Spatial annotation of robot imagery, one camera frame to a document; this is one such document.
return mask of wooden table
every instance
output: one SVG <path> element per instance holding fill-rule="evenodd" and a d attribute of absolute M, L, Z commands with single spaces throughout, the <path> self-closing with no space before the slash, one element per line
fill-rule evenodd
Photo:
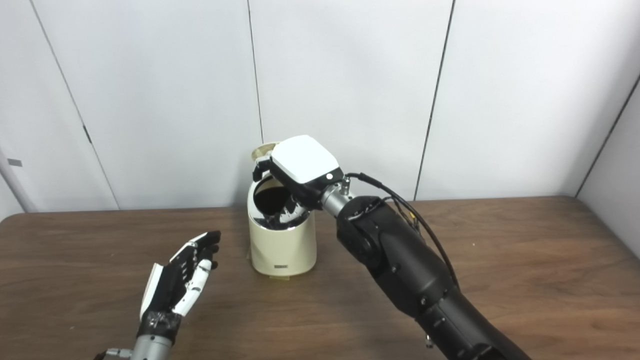
<path fill-rule="evenodd" d="M 569 197 L 416 202 L 463 292 L 533 359 L 640 359 L 640 262 Z M 318 262 L 253 271 L 241 208 L 40 213 L 0 225 L 0 358 L 92 359 L 131 347 L 153 262 L 223 233 L 220 267 L 172 359 L 443 359 L 317 214 Z"/>

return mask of metal cylinder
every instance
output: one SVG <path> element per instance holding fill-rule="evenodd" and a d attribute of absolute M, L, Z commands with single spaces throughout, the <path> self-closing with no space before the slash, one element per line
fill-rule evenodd
<path fill-rule="evenodd" d="M 138 336 L 131 360 L 167 360 L 171 345 L 171 340 L 163 336 Z"/>
<path fill-rule="evenodd" d="M 327 189 L 321 199 L 323 210 L 331 214 L 334 218 L 338 216 L 340 210 L 342 210 L 347 202 L 355 197 L 351 192 L 343 194 L 341 190 L 342 188 L 336 184 L 336 186 Z"/>

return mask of white robotic hand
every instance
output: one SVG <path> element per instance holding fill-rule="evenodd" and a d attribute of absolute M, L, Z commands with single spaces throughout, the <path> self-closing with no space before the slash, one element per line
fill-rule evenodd
<path fill-rule="evenodd" d="M 140 308 L 140 326 L 133 350 L 110 348 L 105 356 L 131 360 L 166 360 L 175 343 L 180 322 L 200 296 L 209 272 L 218 263 L 220 232 L 210 231 L 187 241 L 165 266 L 154 264 Z"/>
<path fill-rule="evenodd" d="M 220 232 L 211 231 L 187 241 L 165 266 L 154 264 L 142 298 L 140 320 L 145 312 L 158 311 L 186 316 L 200 296 L 209 272 L 218 266 Z"/>

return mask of black robotic arm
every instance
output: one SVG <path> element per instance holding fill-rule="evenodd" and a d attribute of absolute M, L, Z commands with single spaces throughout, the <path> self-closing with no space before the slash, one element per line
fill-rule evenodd
<path fill-rule="evenodd" d="M 345 176 L 335 158 L 306 135 L 287 139 L 258 159 L 254 174 L 263 171 L 270 171 L 303 206 L 324 209 L 336 218 L 341 244 L 446 358 L 530 360 L 465 298 L 444 253 L 443 260 L 383 199 L 356 197 L 349 189 L 351 177 L 384 189 L 381 183 L 364 174 Z"/>

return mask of screw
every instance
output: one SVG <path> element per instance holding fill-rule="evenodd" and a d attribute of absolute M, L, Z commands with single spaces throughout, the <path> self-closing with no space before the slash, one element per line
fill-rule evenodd
<path fill-rule="evenodd" d="M 425 346 L 427 346 L 427 348 L 433 348 L 433 340 L 431 339 L 431 336 L 429 335 L 425 336 L 424 344 Z"/>

